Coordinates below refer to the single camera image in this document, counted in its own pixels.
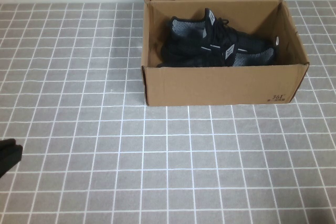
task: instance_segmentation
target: white reflective stripe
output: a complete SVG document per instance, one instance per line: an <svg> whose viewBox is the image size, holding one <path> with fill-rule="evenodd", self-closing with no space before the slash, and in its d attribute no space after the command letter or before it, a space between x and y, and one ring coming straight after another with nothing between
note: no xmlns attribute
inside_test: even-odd
<svg viewBox="0 0 336 224"><path fill-rule="evenodd" d="M215 45L210 45L211 47L217 47L217 48L220 48L219 46L215 46Z"/></svg>
<svg viewBox="0 0 336 224"><path fill-rule="evenodd" d="M211 49L209 49L209 48L206 48L206 47L201 47L201 48L203 48L203 49L206 49L206 50L209 50L209 51L211 51Z"/></svg>

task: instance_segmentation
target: gray tile surface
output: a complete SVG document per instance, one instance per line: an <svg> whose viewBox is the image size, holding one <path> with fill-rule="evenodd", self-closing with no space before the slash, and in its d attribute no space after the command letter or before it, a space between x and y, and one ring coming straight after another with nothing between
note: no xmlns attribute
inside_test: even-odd
<svg viewBox="0 0 336 224"><path fill-rule="evenodd" d="M0 223L335 223L335 2L289 2L291 104L152 108L141 3L0 5Z"/></svg>

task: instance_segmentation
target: cardboard box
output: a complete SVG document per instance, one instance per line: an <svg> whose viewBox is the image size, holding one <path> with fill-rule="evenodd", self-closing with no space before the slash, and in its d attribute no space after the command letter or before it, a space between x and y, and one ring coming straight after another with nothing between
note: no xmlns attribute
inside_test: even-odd
<svg viewBox="0 0 336 224"><path fill-rule="evenodd" d="M283 0L144 0L141 70L149 106L290 102L309 67L307 53ZM201 19L208 7L239 31L276 43L276 65L156 68L172 16Z"/></svg>

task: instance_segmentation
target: shoe tongue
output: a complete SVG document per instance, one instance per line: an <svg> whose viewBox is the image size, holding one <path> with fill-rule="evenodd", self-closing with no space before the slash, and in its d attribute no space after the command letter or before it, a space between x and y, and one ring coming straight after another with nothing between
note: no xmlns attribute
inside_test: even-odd
<svg viewBox="0 0 336 224"><path fill-rule="evenodd" d="M209 8L205 8L205 29L203 32L203 38L211 38L215 20L216 18L213 12Z"/></svg>

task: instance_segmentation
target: shoe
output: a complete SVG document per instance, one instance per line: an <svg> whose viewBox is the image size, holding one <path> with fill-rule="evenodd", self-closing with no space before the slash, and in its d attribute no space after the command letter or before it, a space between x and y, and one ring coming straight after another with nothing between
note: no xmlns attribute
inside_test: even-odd
<svg viewBox="0 0 336 224"><path fill-rule="evenodd" d="M228 20L216 19L208 8L205 9L202 20L173 17L170 21L170 36L161 48L165 64L159 64L158 67L173 67L174 63L179 66L195 67L241 66L241 64L260 66L273 61L275 54L269 41L236 31L227 24Z"/></svg>
<svg viewBox="0 0 336 224"><path fill-rule="evenodd" d="M275 50L268 48L264 52L258 54L247 54L246 52L237 52L233 63L228 63L225 56L221 54L214 54L208 52L206 54L200 54L194 58L163 62L157 65L158 68L170 67L170 68L200 68L200 67L243 67L243 66L267 66L271 65L274 61Z"/></svg>

